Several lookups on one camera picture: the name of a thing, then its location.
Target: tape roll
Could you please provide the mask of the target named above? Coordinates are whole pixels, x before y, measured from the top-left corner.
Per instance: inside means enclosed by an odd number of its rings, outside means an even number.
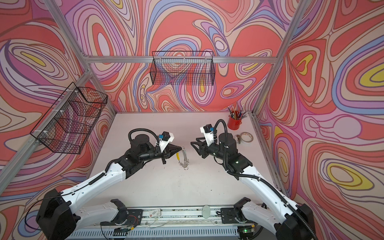
[[[250,143],[253,141],[253,136],[249,132],[242,132],[240,134],[241,143]]]

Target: black wire basket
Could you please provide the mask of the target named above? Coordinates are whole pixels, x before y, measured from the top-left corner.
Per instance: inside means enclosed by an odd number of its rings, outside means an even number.
[[[213,86],[213,55],[212,51],[153,51],[149,72],[152,84]]]
[[[52,152],[80,154],[107,104],[108,96],[86,87],[76,87],[70,94],[68,100],[38,136],[32,133],[48,112],[30,134]]]

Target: red pencil cup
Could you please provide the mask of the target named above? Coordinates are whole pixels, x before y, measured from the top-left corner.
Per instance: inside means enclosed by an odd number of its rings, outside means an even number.
[[[231,117],[231,115],[229,115],[229,121],[228,121],[228,124],[227,126],[229,127],[229,129],[232,129],[232,130],[237,130],[239,129],[240,127],[240,124],[241,124],[241,119],[233,119]]]

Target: black cable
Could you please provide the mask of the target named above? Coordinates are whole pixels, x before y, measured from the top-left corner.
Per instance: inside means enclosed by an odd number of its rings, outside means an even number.
[[[233,217],[232,214],[225,214],[225,213],[220,212],[220,211],[216,211],[216,214],[219,215],[219,216],[221,216],[221,215],[225,215],[225,216],[228,216],[228,217]]]
[[[224,120],[222,119],[219,119],[216,124],[215,124],[215,127],[214,127],[214,135],[217,134],[217,126],[219,123],[222,123],[223,124],[223,127],[224,127],[224,132],[225,132],[225,140],[224,140],[224,154],[223,154],[223,167],[224,169],[226,170],[226,172],[232,176],[235,176],[235,177],[247,177],[247,178],[252,178],[252,179],[256,179],[258,181],[261,181],[262,183],[264,183],[265,185],[267,185],[279,198],[280,200],[297,216],[297,218],[302,222],[302,224],[304,225],[305,229],[310,233],[310,235],[312,235],[312,238],[313,240],[318,240],[316,234],[314,233],[314,231],[312,230],[311,226],[309,226],[309,224],[307,223],[307,221],[296,211],[296,209],[294,209],[289,203],[287,200],[285,200],[285,198],[279,193],[279,191],[277,191],[268,181],[266,181],[265,179],[263,178],[260,178],[258,176],[255,176],[255,175],[250,175],[250,174],[237,174],[237,173],[233,173],[231,171],[229,171],[227,169],[227,136],[228,136],[228,130],[227,130],[227,125],[225,123]]]
[[[263,227],[260,226],[259,230],[257,230],[257,232],[255,232],[252,237],[250,237],[250,238],[238,238],[238,239],[240,239],[240,240],[252,240],[252,239],[255,239],[258,235],[260,235],[262,230],[263,230]]]
[[[138,132],[138,131],[149,132],[150,134],[152,134],[156,138],[156,142],[159,143],[159,137],[156,135],[156,133],[154,133],[153,131],[146,129],[146,128],[135,128],[135,129],[131,130],[128,133],[129,142],[132,142],[132,138],[131,138],[132,133]]]
[[[216,158],[215,158],[215,157],[214,157],[214,160],[215,160],[215,162],[216,162],[217,164],[223,165],[222,163],[218,163],[218,162],[216,161]]]
[[[144,165],[146,165],[148,162],[152,161],[153,159],[149,160],[149,161],[146,161],[144,164],[143,164],[143,167]]]
[[[80,187],[79,189],[76,189],[75,191],[71,192],[71,194],[74,194],[75,192],[77,192],[77,191],[79,191],[79,190],[85,188],[85,187],[88,186],[88,185],[90,185],[90,184],[88,183],[87,185],[84,185],[84,186]]]
[[[223,127],[224,127],[224,153],[223,153],[223,163],[222,163],[222,166],[224,167],[225,170],[227,170],[227,142],[228,142],[228,129],[227,129],[227,124],[225,123],[225,121],[223,119],[219,119],[217,120],[216,124],[215,124],[215,127],[214,127],[214,136],[217,134],[217,126],[219,125],[219,123],[222,123],[223,124]]]
[[[109,238],[107,238],[103,232],[103,229],[101,228],[101,223],[100,223],[100,229],[101,229],[101,233],[103,234],[103,236],[105,237],[106,240],[110,240]]]
[[[264,183],[265,185],[267,185],[279,198],[280,200],[296,215],[296,217],[302,222],[302,224],[304,225],[305,229],[310,233],[310,235],[312,236],[313,240],[318,240],[316,234],[314,233],[314,231],[312,230],[311,226],[309,226],[309,224],[307,223],[307,221],[300,215],[300,213],[298,213],[296,211],[296,209],[294,209],[289,203],[288,201],[279,193],[279,191],[276,190],[276,188],[274,188],[267,180],[263,179],[263,178],[260,178],[258,176],[255,176],[255,175],[250,175],[250,174],[236,174],[236,173],[233,173],[233,172],[230,172],[230,171],[227,171],[227,173],[229,173],[230,175],[232,176],[236,176],[236,177],[247,177],[247,178],[252,178],[252,179],[256,179],[257,181],[261,181],[262,183]]]
[[[109,170],[109,167],[111,166],[111,164],[112,163],[114,163],[115,162],[115,159],[113,159],[113,160],[111,160],[111,161],[109,161],[109,163],[107,164],[107,167],[105,168],[105,173],[107,173],[108,172],[108,170]]]
[[[60,195],[60,196],[55,196],[55,197],[46,197],[46,198],[43,198],[43,199],[41,199],[41,200],[38,200],[38,201],[34,202],[34,203],[32,204],[32,206],[29,208],[29,210],[26,212],[26,215],[25,215],[25,217],[24,217],[24,223],[25,223],[25,225],[28,226],[28,227],[30,227],[30,228],[32,228],[32,229],[41,231],[41,229],[38,229],[38,228],[34,228],[34,227],[29,226],[28,223],[26,222],[26,217],[28,216],[28,214],[29,214],[29,212],[31,211],[31,209],[32,209],[38,202],[43,201],[43,200],[45,200],[45,199],[52,199],[52,198],[62,197],[62,196],[70,195],[70,194],[72,194],[72,193],[73,193],[73,192],[70,192],[70,193],[67,193],[67,194],[64,194],[64,195]]]

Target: psychedelic wallpaper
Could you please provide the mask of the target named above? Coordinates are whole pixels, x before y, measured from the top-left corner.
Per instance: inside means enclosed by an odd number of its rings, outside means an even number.
[[[63,1],[86,55],[151,56],[211,50],[215,56],[276,56],[297,1]],[[117,111],[252,109],[270,64],[216,64],[214,86],[152,86],[151,65],[92,68]]]
[[[73,0],[60,9],[86,55],[151,56],[211,49],[276,56],[296,0]]]
[[[0,1],[0,169],[61,92],[83,73],[57,24],[39,0]],[[56,154],[40,145],[0,196],[0,239],[43,239],[24,225],[26,211],[44,194],[85,180],[112,121],[104,109],[80,155]],[[37,227],[34,216],[27,216]]]
[[[213,86],[152,85],[148,63],[94,63],[91,67],[116,111],[219,111],[231,105],[252,109],[271,65],[230,63],[225,75],[216,67]]]
[[[384,1],[314,0],[258,109],[319,239],[384,239],[383,56]]]

